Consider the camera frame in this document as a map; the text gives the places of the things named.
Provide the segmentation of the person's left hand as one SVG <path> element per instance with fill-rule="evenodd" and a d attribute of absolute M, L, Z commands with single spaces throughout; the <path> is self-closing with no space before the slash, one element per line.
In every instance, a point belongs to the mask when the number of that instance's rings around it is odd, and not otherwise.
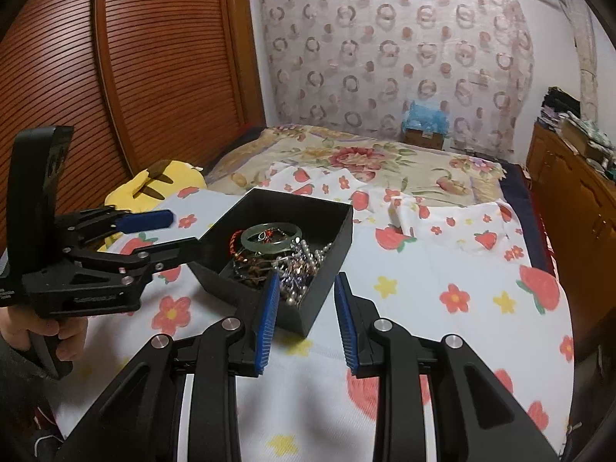
<path fill-rule="evenodd" d="M 7 306 L 1 309 L 1 336 L 14 349 L 31 348 L 30 335 L 57 337 L 56 356 L 61 361 L 78 359 L 85 348 L 89 320 L 86 317 L 72 317 L 58 322 L 44 319 L 29 306 Z"/>

